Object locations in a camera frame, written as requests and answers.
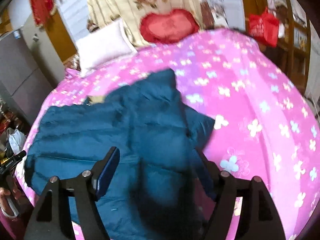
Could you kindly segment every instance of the red heart-shaped pillow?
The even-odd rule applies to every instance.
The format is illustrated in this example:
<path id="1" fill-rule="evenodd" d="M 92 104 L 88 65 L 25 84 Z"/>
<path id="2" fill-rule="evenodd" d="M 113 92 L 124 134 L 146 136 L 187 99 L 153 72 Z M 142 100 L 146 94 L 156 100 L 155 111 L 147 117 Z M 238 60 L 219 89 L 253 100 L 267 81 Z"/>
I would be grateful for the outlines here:
<path id="1" fill-rule="evenodd" d="M 142 37 L 152 43 L 175 43 L 198 30 L 192 14 L 184 9 L 174 9 L 169 14 L 147 14 L 140 24 Z"/>

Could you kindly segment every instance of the bed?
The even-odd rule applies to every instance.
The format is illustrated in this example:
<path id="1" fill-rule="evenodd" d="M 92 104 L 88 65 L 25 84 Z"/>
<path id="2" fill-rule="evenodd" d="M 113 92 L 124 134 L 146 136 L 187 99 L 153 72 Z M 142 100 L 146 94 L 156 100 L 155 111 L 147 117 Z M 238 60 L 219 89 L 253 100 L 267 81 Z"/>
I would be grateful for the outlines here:
<path id="1" fill-rule="evenodd" d="M 303 229 L 320 197 L 319 125 L 288 78 L 259 51 L 257 43 L 220 29 L 194 34 L 177 44 L 152 45 L 136 56 L 105 63 L 86 78 L 67 69 L 65 79 L 44 101 L 28 135 L 28 152 L 39 122 L 50 106 L 81 104 L 88 95 L 104 95 L 172 68 L 183 101 L 215 118 L 215 131 L 204 151 L 221 170 L 251 179 L 259 175 L 280 214 L 286 238 Z M 32 204 L 36 195 L 24 180 L 24 162 L 16 175 Z M 196 203 L 205 218 L 214 207 L 197 190 Z M 236 200 L 228 240 L 235 238 L 241 210 Z M 83 236 L 74 224 L 78 240 Z"/>

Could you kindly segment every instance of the floral curtain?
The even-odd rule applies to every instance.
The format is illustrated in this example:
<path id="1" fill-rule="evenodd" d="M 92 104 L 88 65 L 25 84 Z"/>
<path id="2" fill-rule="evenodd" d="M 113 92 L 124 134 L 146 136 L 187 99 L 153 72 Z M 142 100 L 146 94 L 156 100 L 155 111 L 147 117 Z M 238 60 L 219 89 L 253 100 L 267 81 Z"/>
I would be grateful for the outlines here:
<path id="1" fill-rule="evenodd" d="M 169 13 L 174 8 L 191 12 L 202 26 L 201 0 L 87 0 L 91 20 L 100 28 L 118 17 L 126 24 L 127 35 L 135 46 L 148 45 L 140 35 L 140 20 L 146 14 Z"/>

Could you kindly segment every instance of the black bracket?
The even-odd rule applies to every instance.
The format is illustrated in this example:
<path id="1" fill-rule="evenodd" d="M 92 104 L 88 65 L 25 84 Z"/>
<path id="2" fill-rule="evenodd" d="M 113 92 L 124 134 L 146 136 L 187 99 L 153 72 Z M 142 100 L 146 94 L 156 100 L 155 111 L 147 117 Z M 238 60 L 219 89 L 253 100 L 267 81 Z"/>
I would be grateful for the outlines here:
<path id="1" fill-rule="evenodd" d="M 23 157 L 25 157 L 26 155 L 26 152 L 22 151 L 17 155 L 13 155 L 9 160 L 7 160 L 0 166 L 0 187 L 10 190 L 11 194 L 9 198 L 11 199 L 14 207 L 19 212 L 19 214 L 21 214 L 19 201 L 14 198 L 14 194 L 12 192 L 12 189 L 14 188 L 13 172 L 18 163 L 21 162 Z"/>
<path id="2" fill-rule="evenodd" d="M 86 240 L 110 240 L 95 202 L 105 195 L 120 160 L 112 147 L 106 157 L 90 171 L 72 179 L 49 179 L 31 215 L 25 240 L 75 240 L 69 196 L 76 199 L 80 226 Z M 216 206 L 201 240 L 225 240 L 230 227 L 236 197 L 242 197 L 236 240 L 285 240 L 284 230 L 273 200 L 258 176 L 236 179 L 227 171 L 194 150 L 191 162 L 207 194 Z"/>

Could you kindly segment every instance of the metal screw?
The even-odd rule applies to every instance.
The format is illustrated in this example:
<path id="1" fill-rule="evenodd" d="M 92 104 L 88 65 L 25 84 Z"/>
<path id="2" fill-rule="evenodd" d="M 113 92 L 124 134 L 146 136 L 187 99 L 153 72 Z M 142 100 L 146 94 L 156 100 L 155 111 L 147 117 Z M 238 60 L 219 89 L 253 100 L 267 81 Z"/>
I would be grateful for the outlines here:
<path id="1" fill-rule="evenodd" d="M 261 182 L 262 181 L 262 179 L 259 176 L 254 176 L 253 179 L 254 179 L 255 182 Z"/>
<path id="2" fill-rule="evenodd" d="M 89 171 L 89 170 L 82 172 L 82 176 L 84 176 L 84 177 L 88 177 L 90 175 L 91 175 L 91 171 Z"/>
<path id="3" fill-rule="evenodd" d="M 227 172 L 227 171 L 221 171 L 221 176 L 222 176 L 222 177 L 227 178 L 227 177 L 229 177 L 229 175 L 230 175 L 229 172 Z"/>
<path id="4" fill-rule="evenodd" d="M 57 176 L 52 176 L 52 177 L 49 179 L 49 181 L 52 182 L 52 183 L 56 182 L 57 180 L 58 180 L 58 177 L 57 177 Z"/>

